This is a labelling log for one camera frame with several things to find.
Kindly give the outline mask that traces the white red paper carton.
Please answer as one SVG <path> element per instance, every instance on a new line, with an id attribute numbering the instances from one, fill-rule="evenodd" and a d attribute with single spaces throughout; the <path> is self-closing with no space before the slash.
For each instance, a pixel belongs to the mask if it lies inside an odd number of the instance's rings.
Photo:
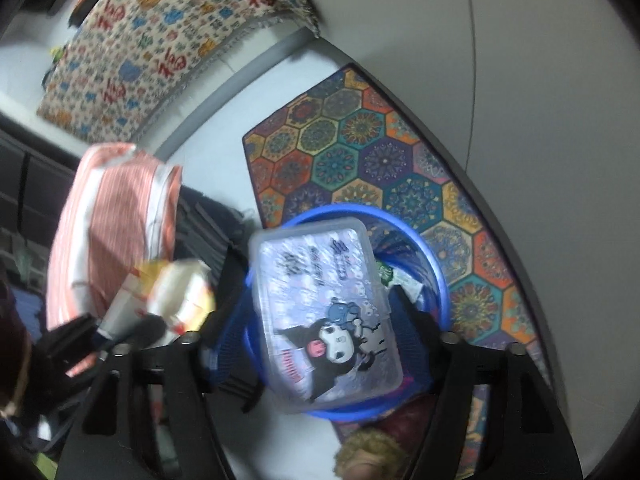
<path id="1" fill-rule="evenodd" d="M 138 264 L 122 282 L 98 333 L 114 340 L 130 333 L 148 315 L 165 322 L 156 346 L 166 346 L 187 332 L 196 332 L 216 310 L 209 273 L 209 267 L 196 259 Z"/>

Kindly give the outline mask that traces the beige long snack wrapper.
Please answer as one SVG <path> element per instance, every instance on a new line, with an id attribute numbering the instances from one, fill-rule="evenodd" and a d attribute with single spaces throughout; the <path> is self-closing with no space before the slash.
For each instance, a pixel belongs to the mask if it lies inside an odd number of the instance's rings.
<path id="1" fill-rule="evenodd" d="M 399 266 L 394 266 L 382 260 L 378 260 L 376 264 L 378 265 L 381 283 L 386 289 L 400 286 L 411 302 L 415 304 L 418 301 L 423 292 L 423 284 L 420 281 L 413 278 Z"/>

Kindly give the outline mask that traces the blue plastic trash basket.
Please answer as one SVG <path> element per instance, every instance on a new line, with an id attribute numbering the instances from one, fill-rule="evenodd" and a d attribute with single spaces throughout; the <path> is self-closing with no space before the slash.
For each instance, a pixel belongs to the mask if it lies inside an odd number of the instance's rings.
<path id="1" fill-rule="evenodd" d="M 450 326 L 434 252 L 407 223 L 359 204 L 321 206 L 255 232 L 236 322 L 280 407 L 337 422 L 399 408 L 431 378 L 409 365 L 390 290 Z"/>

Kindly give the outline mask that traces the pink white striped tablecloth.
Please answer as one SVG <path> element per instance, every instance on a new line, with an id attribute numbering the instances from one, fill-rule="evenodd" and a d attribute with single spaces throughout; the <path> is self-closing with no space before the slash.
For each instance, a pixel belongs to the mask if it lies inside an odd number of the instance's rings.
<path id="1" fill-rule="evenodd" d="M 182 168 L 130 143 L 90 146 L 80 160 L 49 258 L 47 329 L 103 318 L 129 271 L 175 249 Z"/>

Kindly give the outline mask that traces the colourful hexagon floor mat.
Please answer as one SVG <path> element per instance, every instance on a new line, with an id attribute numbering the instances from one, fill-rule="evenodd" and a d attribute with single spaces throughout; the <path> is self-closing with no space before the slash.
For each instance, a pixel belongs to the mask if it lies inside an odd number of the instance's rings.
<path id="1" fill-rule="evenodd" d="M 357 67 L 276 110 L 244 136 L 243 148 L 265 229 L 328 205 L 392 214 L 442 269 L 450 300 L 444 330 L 488 349 L 521 344 L 544 366 L 528 296 L 489 221 L 434 146 Z M 368 422 L 408 431 L 431 409 L 424 390 L 377 418 L 331 422 L 341 436 Z"/>

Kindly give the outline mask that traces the patterned chinese character cloth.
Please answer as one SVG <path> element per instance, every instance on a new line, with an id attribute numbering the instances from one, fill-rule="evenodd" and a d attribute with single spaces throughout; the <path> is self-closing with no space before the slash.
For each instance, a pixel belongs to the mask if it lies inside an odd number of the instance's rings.
<path id="1" fill-rule="evenodd" d="M 318 32 L 311 0 L 99 0 L 44 85 L 42 119 L 89 144 L 135 141 L 255 29 Z"/>

